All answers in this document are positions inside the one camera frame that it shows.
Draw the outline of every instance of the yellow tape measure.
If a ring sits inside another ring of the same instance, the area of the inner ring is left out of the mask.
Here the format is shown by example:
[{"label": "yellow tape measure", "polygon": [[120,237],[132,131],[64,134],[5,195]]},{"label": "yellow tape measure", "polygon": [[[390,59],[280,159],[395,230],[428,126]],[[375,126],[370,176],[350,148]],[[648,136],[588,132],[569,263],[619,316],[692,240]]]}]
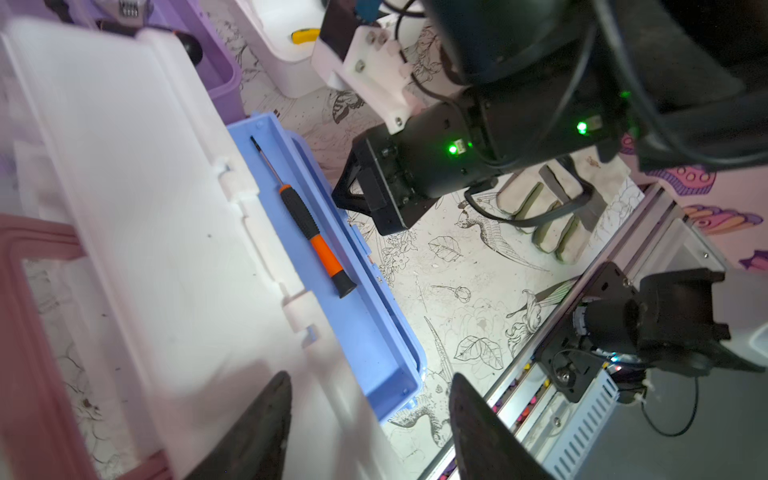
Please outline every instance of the yellow tape measure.
[{"label": "yellow tape measure", "polygon": [[299,45],[307,43],[308,41],[315,41],[319,35],[319,28],[302,28],[301,30],[296,30],[294,33],[290,34],[290,39],[293,43]]}]

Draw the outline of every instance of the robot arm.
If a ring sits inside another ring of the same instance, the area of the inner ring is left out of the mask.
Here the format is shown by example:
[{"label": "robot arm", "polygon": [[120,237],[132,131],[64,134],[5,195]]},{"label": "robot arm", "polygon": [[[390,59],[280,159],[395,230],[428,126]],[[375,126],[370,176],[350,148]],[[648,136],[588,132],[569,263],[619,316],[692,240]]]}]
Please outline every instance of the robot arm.
[{"label": "robot arm", "polygon": [[[714,48],[706,31],[695,22],[683,29],[661,1],[423,0],[444,68],[465,88],[434,95],[438,104],[412,116],[416,103],[403,88],[418,80],[395,35],[359,15],[360,4],[369,3],[330,1],[313,65],[384,120],[355,139],[333,192],[337,206],[370,215],[381,234],[410,228],[444,194],[477,193],[551,158],[567,164],[585,147],[609,161],[626,131],[644,170],[768,160],[768,89],[756,80],[764,76],[739,74],[765,70],[765,36],[741,50],[746,43]],[[752,4],[706,15],[735,25],[754,14]],[[350,192],[355,181],[362,195]]]}]

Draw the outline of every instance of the white storage box lid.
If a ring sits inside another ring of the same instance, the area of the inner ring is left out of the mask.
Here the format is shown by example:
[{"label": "white storage box lid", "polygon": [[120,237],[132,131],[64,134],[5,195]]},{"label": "white storage box lid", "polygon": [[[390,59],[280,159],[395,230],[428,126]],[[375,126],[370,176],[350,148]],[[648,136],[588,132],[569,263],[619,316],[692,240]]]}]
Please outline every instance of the white storage box lid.
[{"label": "white storage box lid", "polygon": [[[112,374],[104,323],[116,323],[157,434],[149,428],[144,439],[159,441],[174,475],[183,478],[286,370],[284,478],[403,478],[178,40],[19,19],[3,41],[44,145],[15,142],[34,152],[17,157],[25,206],[75,225],[88,253],[58,275],[91,334],[78,348],[96,376]],[[279,273],[267,257],[283,263]],[[95,281],[82,281],[91,268]],[[113,375],[102,387],[120,382]],[[154,446],[135,445],[140,455]]]}]

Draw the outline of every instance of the floral line drawing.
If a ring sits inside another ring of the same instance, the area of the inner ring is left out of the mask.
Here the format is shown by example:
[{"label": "floral line drawing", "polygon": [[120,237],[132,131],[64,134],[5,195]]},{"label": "floral line drawing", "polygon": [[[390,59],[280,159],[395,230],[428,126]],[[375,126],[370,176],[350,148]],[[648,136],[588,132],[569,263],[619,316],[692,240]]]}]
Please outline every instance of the floral line drawing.
[{"label": "floral line drawing", "polygon": [[523,290],[525,308],[518,310],[522,314],[520,321],[506,329],[507,347],[515,358],[529,338],[541,326],[541,305],[536,301],[536,295],[530,290]]},{"label": "floral line drawing", "polygon": [[452,262],[459,257],[463,257],[462,248],[453,237],[448,237],[447,235],[436,237],[430,240],[428,245],[429,249],[436,257],[441,258],[446,262]]},{"label": "floral line drawing", "polygon": [[411,250],[418,250],[413,244],[415,239],[416,235],[411,230],[387,237],[376,236],[381,256],[379,268],[389,285],[392,285],[397,273],[403,271],[410,261],[410,256],[407,253]]},{"label": "floral line drawing", "polygon": [[440,49],[440,40],[435,33],[435,29],[428,25],[424,27],[419,40],[416,42],[416,59],[412,62],[413,74],[420,82],[432,81],[435,74],[442,71],[442,63],[431,59],[432,46]]},{"label": "floral line drawing", "polygon": [[[579,278],[580,278],[579,276],[575,276],[570,280],[565,280],[563,282],[556,283],[555,285],[550,286],[549,288],[544,289],[539,293],[536,293],[536,295],[534,295],[536,303],[539,306],[557,305],[558,303],[563,301],[566,295],[568,295],[568,292],[571,291],[571,289],[576,284]],[[521,306],[520,309],[507,314],[507,318],[512,318],[516,313],[522,312],[527,309],[528,309],[528,304],[526,303],[525,305]]]},{"label": "floral line drawing", "polygon": [[451,290],[453,292],[453,295],[456,298],[458,298],[458,301],[461,303],[468,303],[469,300],[472,298],[472,292],[469,291],[469,288],[467,288],[466,286],[453,288],[452,286],[432,285],[432,288],[444,288],[447,290]]},{"label": "floral line drawing", "polygon": [[498,343],[488,338],[481,338],[474,335],[465,337],[456,349],[455,359],[467,362],[469,360],[480,359],[485,365],[494,370],[504,368],[502,362],[502,348]]}]

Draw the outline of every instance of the purple bin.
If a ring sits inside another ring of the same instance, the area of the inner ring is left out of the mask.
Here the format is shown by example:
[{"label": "purple bin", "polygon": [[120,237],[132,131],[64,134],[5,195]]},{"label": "purple bin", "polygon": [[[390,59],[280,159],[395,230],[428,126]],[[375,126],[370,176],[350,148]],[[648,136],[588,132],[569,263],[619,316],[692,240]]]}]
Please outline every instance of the purple bin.
[{"label": "purple bin", "polygon": [[[109,18],[91,0],[65,0],[76,23],[95,29],[96,18]],[[203,60],[197,65],[197,74],[208,90],[225,124],[243,120],[245,110],[240,100],[240,81],[243,72],[216,29],[200,10],[197,0],[153,0],[154,10],[149,18],[153,25],[163,25],[191,33],[203,47]],[[0,0],[0,18],[31,15],[58,22],[56,14],[45,7],[43,0]]]}]

